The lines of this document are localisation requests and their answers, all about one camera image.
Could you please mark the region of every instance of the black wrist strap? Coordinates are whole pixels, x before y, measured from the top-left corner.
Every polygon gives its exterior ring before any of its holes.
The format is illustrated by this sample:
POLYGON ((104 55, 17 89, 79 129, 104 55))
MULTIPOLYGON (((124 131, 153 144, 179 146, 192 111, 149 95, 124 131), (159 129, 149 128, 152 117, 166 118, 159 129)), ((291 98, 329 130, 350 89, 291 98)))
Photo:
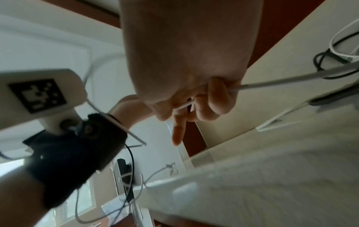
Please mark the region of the black wrist strap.
POLYGON ((56 136, 42 131, 23 142, 34 151, 25 168, 45 185, 44 205, 48 209, 61 205, 125 145, 127 133, 100 114, 89 115, 83 126, 92 128, 88 136, 75 132, 56 136))

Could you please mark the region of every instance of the person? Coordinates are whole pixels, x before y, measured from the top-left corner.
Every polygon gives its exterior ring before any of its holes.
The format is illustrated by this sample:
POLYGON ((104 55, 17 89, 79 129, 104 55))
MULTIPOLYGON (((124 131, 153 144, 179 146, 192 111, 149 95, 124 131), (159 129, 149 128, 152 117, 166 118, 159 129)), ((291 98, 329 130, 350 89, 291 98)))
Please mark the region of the person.
MULTIPOLYGON (((239 85, 246 72, 262 4, 262 0, 120 0, 136 95, 122 99, 109 114, 126 128, 153 115, 159 120, 172 116, 172 140, 178 145, 186 121, 214 120, 228 113, 237 98, 228 88, 239 85), (189 98, 195 100, 192 112, 176 110, 189 98)), ((121 129, 95 114, 89 115, 89 122, 100 125, 100 139, 42 132, 25 142, 38 155, 0 178, 3 226, 35 225, 120 151, 127 137, 121 129)))

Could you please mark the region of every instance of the window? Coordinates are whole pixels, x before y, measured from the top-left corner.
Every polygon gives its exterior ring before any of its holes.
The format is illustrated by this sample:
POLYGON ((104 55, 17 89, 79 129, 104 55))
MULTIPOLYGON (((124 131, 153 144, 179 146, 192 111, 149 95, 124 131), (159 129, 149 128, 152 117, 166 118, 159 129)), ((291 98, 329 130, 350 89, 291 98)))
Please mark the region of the window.
MULTIPOLYGON (((0 177, 23 164, 23 159, 0 164, 0 177)), ((73 220, 75 218, 76 197, 77 192, 72 193, 65 203, 50 210, 35 227, 57 227, 73 220)), ((94 207, 96 204, 92 179, 90 178, 80 189, 78 212, 83 214, 94 207)))

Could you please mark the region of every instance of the qr code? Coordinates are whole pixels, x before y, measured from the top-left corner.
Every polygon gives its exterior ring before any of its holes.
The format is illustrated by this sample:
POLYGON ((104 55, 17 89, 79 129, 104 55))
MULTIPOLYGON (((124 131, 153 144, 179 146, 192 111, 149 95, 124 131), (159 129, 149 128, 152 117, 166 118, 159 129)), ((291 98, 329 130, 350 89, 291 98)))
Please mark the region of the qr code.
POLYGON ((66 104, 53 79, 9 84, 12 92, 30 113, 37 113, 66 104))

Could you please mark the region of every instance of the ceiling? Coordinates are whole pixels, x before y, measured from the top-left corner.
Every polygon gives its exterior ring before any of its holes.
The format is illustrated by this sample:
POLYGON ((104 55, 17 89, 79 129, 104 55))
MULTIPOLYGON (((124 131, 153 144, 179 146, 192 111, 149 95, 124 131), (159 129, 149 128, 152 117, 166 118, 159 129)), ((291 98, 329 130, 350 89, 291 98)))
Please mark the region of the ceiling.
POLYGON ((119 0, 85 0, 114 13, 119 13, 119 0))

